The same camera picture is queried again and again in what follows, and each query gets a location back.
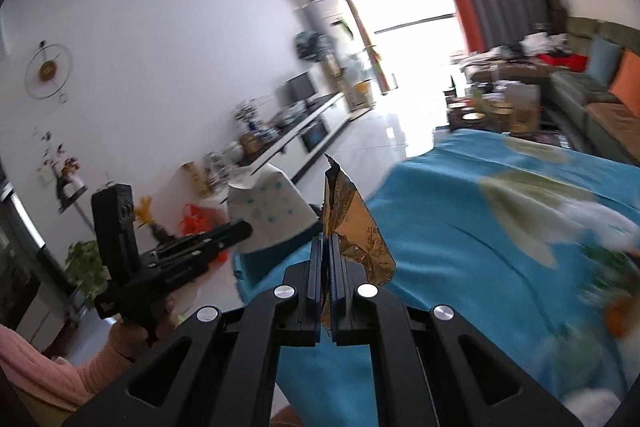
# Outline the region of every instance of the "orange cushion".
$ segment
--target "orange cushion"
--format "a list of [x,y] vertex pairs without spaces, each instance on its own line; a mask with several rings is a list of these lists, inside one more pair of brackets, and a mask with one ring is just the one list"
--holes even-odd
[[618,74],[609,90],[636,117],[640,116],[640,57],[629,50],[625,51],[625,54],[622,55]]

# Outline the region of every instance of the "red cloth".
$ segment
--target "red cloth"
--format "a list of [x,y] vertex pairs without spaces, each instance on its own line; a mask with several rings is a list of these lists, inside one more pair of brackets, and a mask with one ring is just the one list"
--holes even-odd
[[587,69],[587,62],[589,60],[589,57],[578,55],[577,53],[570,55],[569,57],[558,58],[553,58],[550,55],[538,55],[538,58],[550,66],[562,66],[575,71],[575,73],[584,73],[584,70]]

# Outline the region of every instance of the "cushion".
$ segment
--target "cushion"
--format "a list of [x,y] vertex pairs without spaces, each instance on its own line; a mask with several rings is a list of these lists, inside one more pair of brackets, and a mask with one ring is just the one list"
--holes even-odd
[[589,62],[584,73],[603,86],[609,86],[618,70],[621,56],[621,44],[615,44],[596,36],[591,44]]
[[566,32],[576,37],[593,39],[593,36],[598,33],[599,26],[600,22],[596,19],[569,17],[566,21]]
[[640,162],[640,120],[621,103],[592,103],[587,112]]
[[571,33],[567,33],[566,43],[569,44],[572,52],[578,55],[587,55],[591,52],[591,39],[587,37],[577,37]]
[[640,57],[634,52],[627,50],[622,55],[610,89],[636,118],[640,116]]
[[640,30],[615,22],[603,22],[598,35],[607,41],[622,44],[626,49],[640,55]]
[[619,102],[615,94],[585,73],[554,71],[550,77],[557,90],[563,91],[580,105],[593,102]]
[[617,139],[613,138],[603,126],[593,120],[586,110],[584,112],[584,135],[593,146],[593,152],[589,154],[614,162],[640,164]]

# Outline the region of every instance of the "sliding glass door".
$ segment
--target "sliding glass door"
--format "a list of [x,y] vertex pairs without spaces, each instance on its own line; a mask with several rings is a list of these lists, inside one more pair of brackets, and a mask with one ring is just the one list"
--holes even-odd
[[400,89],[437,93],[450,86],[449,57],[463,50],[453,0],[353,0]]

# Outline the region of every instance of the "black handheld device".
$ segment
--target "black handheld device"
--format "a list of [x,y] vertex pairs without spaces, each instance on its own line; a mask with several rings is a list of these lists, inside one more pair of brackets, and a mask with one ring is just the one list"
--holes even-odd
[[133,230],[130,185],[114,184],[91,198],[95,235],[102,263],[109,269],[107,289],[95,298],[101,318],[119,313],[146,329],[155,340],[164,298],[209,268],[220,252],[249,237],[245,221],[162,243],[141,255]]

